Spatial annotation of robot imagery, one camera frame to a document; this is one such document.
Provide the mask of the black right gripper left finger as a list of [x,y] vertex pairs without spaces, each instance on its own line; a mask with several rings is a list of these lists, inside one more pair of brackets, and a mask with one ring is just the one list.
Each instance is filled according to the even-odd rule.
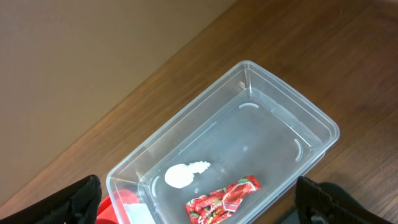
[[1,219],[1,224],[94,224],[100,202],[100,179],[96,175],[89,175]]

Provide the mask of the red candy wrapper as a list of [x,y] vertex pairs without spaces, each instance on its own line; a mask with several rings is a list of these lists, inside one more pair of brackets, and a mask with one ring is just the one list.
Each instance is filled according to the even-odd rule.
[[253,175],[247,175],[227,187],[189,200],[185,210],[191,224],[218,224],[231,217],[243,199],[261,189]]

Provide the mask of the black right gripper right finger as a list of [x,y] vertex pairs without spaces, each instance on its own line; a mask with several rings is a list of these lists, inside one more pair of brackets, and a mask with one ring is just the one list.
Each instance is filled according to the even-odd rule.
[[351,197],[300,176],[296,182],[294,204],[300,223],[389,224],[390,222],[354,203]]

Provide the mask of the white napkin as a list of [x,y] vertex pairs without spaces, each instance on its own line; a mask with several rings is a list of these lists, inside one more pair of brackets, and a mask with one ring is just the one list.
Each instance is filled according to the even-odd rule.
[[177,164],[166,171],[164,179],[171,187],[182,189],[193,182],[195,174],[202,174],[209,166],[211,166],[211,164],[206,161]]

